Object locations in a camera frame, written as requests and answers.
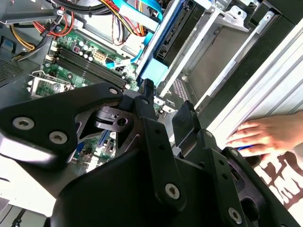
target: motherboard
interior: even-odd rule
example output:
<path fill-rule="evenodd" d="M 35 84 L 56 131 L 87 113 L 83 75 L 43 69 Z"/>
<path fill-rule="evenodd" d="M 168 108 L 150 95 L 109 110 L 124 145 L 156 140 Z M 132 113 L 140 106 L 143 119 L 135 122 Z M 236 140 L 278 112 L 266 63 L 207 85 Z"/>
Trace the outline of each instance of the motherboard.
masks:
<path fill-rule="evenodd" d="M 37 98 L 105 81 L 121 90 L 137 91 L 135 64 L 112 69 L 107 67 L 108 63 L 124 59 L 115 50 L 71 31 L 52 41 L 42 71 L 33 75 L 34 80 L 30 82 L 35 86 L 28 90 L 33 98 Z"/>

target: black plastic bracket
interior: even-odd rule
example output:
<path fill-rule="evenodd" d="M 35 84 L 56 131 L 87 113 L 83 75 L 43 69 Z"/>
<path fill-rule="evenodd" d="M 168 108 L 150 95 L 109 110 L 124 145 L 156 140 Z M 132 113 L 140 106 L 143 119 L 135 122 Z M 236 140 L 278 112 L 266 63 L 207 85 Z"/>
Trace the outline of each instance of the black plastic bracket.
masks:
<path fill-rule="evenodd" d="M 118 88 L 100 83 L 1 109 L 0 154 L 43 168 L 62 168 L 70 162 L 91 114 L 103 106 L 118 105 L 122 99 Z M 33 127 L 15 127 L 13 122 L 18 117 L 32 120 Z M 64 133 L 67 141 L 52 142 L 54 131 Z"/>

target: finger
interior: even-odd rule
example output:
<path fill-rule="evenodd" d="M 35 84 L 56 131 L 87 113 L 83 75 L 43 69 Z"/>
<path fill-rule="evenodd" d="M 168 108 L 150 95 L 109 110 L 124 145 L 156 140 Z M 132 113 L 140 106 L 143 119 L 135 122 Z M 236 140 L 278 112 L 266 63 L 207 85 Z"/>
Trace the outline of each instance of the finger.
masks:
<path fill-rule="evenodd" d="M 248 129 L 248 128 L 254 128 L 254 127 L 258 127 L 260 125 L 259 120 L 251 120 L 251 121 L 247 121 L 242 123 L 237 131 L 241 131 L 243 129 Z"/>
<path fill-rule="evenodd" d="M 245 138 L 245 137 L 249 137 L 249 136 L 258 135 L 261 132 L 262 131 L 259 127 L 243 129 L 243 130 L 238 131 L 238 132 L 234 133 L 233 135 L 231 135 L 227 139 L 227 141 L 229 142 L 229 141 L 233 141 L 233 140 L 237 140 L 237 139 L 241 139 L 241 138 Z"/>
<path fill-rule="evenodd" d="M 251 148 L 246 148 L 239 151 L 244 157 L 254 156 L 254 155 L 264 155 L 267 154 L 267 146 L 264 144 L 258 144 Z"/>
<path fill-rule="evenodd" d="M 262 144 L 262 136 L 261 134 L 249 136 L 245 138 L 240 138 L 237 140 L 229 141 L 226 146 L 233 147 L 233 148 L 239 148 L 249 145 L 255 145 L 255 144 Z"/>

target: white surface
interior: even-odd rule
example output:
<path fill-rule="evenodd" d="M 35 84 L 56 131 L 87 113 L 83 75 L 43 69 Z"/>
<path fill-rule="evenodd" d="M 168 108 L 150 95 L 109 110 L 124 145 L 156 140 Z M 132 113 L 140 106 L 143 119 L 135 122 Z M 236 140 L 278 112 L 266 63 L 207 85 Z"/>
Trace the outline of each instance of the white surface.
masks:
<path fill-rule="evenodd" d="M 205 9 L 210 9 L 212 3 L 209 0 L 195 0 L 196 3 L 203 6 Z"/>
<path fill-rule="evenodd" d="M 303 20 L 207 128 L 220 148 L 247 119 L 303 110 Z"/>
<path fill-rule="evenodd" d="M 10 204 L 51 216 L 56 199 L 15 161 L 0 156 L 0 197 Z"/>

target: ventilation grille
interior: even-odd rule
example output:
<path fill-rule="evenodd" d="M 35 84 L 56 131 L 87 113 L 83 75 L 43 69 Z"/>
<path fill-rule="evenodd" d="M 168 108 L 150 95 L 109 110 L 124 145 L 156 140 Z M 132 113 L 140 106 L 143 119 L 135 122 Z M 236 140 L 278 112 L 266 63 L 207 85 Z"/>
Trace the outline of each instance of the ventilation grille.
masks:
<path fill-rule="evenodd" d="M 176 79 L 173 83 L 173 87 L 175 93 L 182 98 L 184 102 L 188 100 L 187 92 L 181 80 Z"/>
<path fill-rule="evenodd" d="M 21 73 L 23 70 L 19 67 L 16 67 L 9 62 L 0 59 L 0 82 L 11 78 L 16 73 Z"/>

